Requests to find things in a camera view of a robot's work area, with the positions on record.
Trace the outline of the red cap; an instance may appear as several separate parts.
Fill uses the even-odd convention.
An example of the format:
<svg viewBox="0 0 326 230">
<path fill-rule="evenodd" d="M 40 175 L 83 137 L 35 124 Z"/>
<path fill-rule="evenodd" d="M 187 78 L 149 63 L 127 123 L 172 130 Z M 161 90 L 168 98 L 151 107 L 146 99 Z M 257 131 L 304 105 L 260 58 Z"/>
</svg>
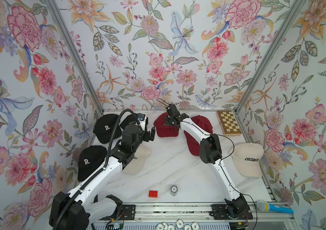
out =
<svg viewBox="0 0 326 230">
<path fill-rule="evenodd" d="M 187 138 L 190 153 L 199 156 L 201 140 L 213 134 L 210 121 L 204 116 L 195 116 L 184 119 L 181 125 Z"/>
<path fill-rule="evenodd" d="M 168 113 L 163 113 L 158 116 L 154 121 L 156 133 L 160 138 L 177 137 L 179 135 L 179 129 L 173 126 L 167 126 L 165 124 L 165 118 L 168 117 Z"/>
</svg>

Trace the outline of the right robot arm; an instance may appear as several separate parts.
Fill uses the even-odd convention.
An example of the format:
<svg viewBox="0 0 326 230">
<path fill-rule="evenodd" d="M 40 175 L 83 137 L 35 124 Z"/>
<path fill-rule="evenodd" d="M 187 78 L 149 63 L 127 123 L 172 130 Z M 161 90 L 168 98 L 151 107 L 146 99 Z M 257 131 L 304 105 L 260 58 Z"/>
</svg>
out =
<svg viewBox="0 0 326 230">
<path fill-rule="evenodd" d="M 212 169 L 224 192 L 227 216 L 235 219 L 243 213 L 250 213 L 251 209 L 245 199 L 247 195 L 237 189 L 222 163 L 224 158 L 219 136 L 203 130 L 187 114 L 181 114 L 174 104 L 167 105 L 166 111 L 168 117 L 165 118 L 165 125 L 182 129 L 199 143 L 200 159 Z"/>
</svg>

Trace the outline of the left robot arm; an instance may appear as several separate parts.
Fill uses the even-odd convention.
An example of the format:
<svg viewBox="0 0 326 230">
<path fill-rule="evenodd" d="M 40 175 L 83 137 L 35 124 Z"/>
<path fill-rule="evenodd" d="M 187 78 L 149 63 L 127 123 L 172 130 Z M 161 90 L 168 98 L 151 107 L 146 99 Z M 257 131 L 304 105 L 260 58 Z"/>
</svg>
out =
<svg viewBox="0 0 326 230">
<path fill-rule="evenodd" d="M 115 147 L 108 146 L 101 165 L 77 187 L 66 194 L 60 192 L 55 196 L 49 218 L 49 224 L 54 230 L 86 230 L 103 218 L 121 215 L 123 202 L 120 199 L 108 195 L 95 202 L 95 197 L 135 158 L 142 142 L 154 139 L 154 135 L 147 130 L 148 118 L 145 114 L 135 114 L 132 110 L 125 109 L 117 118 L 121 119 L 127 112 L 131 113 L 135 122 L 126 126 Z"/>
</svg>

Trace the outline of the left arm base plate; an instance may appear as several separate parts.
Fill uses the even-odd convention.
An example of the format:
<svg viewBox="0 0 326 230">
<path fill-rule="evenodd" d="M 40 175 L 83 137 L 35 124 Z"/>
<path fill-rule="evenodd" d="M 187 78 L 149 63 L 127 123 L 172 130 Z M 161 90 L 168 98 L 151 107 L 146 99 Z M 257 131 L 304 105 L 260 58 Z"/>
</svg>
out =
<svg viewBox="0 0 326 230">
<path fill-rule="evenodd" d="M 134 220 L 136 214 L 136 205 L 122 205 L 109 217 L 102 220 Z"/>
</svg>

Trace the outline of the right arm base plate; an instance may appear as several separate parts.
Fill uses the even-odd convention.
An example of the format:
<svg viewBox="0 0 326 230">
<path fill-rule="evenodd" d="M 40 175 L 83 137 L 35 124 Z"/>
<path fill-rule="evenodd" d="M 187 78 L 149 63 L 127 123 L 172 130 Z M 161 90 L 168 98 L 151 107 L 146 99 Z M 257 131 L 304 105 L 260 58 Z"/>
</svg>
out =
<svg viewBox="0 0 326 230">
<path fill-rule="evenodd" d="M 252 220 L 253 215 L 249 207 L 242 211 L 229 208 L 226 204 L 213 204 L 209 215 L 215 220 Z"/>
</svg>

